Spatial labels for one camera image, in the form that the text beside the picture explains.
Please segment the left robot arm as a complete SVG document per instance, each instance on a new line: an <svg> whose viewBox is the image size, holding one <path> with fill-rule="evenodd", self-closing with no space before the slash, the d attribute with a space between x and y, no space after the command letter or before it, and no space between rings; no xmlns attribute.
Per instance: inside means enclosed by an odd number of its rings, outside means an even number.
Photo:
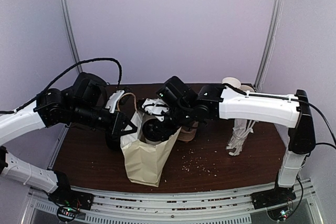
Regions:
<svg viewBox="0 0 336 224"><path fill-rule="evenodd" d="M72 86L47 89L23 109L2 115L1 176L43 190L64 205L71 205L76 197L66 174L22 161L4 145L26 133L72 123L103 130L109 146L118 144L122 136L135 133L138 128L117 108L124 91L108 96L106 86L100 77L82 72Z"/></svg>

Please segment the stack of white paper cups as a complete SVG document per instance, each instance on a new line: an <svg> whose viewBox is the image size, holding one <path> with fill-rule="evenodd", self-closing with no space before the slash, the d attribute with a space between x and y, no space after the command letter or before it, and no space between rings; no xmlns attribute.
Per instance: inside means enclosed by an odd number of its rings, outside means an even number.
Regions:
<svg viewBox="0 0 336 224"><path fill-rule="evenodd" d="M233 86L234 88L238 88L240 89L241 87L241 82L234 78L234 77L226 77L222 80L222 84L230 84L231 86Z"/></svg>

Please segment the stack of black cup lids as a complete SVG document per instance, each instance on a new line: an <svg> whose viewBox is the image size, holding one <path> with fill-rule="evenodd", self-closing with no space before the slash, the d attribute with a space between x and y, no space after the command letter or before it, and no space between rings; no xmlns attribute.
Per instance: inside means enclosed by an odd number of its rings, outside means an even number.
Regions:
<svg viewBox="0 0 336 224"><path fill-rule="evenodd" d="M105 140L106 140L106 145L110 150L116 151L116 152L121 151L119 136L112 136L109 133L105 133Z"/></svg>

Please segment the stack of cardboard cup carriers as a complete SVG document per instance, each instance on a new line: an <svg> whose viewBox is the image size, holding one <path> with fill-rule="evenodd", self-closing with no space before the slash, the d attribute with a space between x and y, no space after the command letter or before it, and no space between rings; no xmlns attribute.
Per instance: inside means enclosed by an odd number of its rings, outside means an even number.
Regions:
<svg viewBox="0 0 336 224"><path fill-rule="evenodd" d="M177 137L177 140L184 143L192 141L195 138L198 125L199 125L198 122L194 122L191 127L186 126L182 127Z"/></svg>

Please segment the black plastic cup lid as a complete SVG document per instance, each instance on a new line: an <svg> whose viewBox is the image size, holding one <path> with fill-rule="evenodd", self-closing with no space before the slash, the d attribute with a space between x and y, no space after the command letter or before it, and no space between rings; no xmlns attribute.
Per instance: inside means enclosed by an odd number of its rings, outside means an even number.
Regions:
<svg viewBox="0 0 336 224"><path fill-rule="evenodd" d="M146 140L151 142L164 142L172 135L172 131L163 126L158 119L149 119L142 126L142 133Z"/></svg>

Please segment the white paper takeout bag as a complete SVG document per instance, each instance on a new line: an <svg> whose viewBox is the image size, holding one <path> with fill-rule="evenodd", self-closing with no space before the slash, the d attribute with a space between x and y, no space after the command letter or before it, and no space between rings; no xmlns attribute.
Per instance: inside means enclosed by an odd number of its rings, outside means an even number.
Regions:
<svg viewBox="0 0 336 224"><path fill-rule="evenodd" d="M167 141L158 145L150 145L145 141L142 126L149 119L163 122L164 115L153 116L146 113L142 105L134 112L132 122L138 127L136 133L121 137L120 147L124 156L127 177L132 183L158 187L163 167L180 133L180 128L170 129L172 135Z"/></svg>

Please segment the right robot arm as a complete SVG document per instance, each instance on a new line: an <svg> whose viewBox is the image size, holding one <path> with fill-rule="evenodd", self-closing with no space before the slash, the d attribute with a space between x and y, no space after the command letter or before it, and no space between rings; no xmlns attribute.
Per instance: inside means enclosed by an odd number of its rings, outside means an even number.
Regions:
<svg viewBox="0 0 336 224"><path fill-rule="evenodd" d="M289 196L304 158L316 146L313 118L307 94L276 95L242 91L229 83L208 84L195 92L173 76L156 92L169 110L165 127L185 126L193 121L244 119L279 124L288 128L289 142L278 172L277 186L269 192L272 203Z"/></svg>

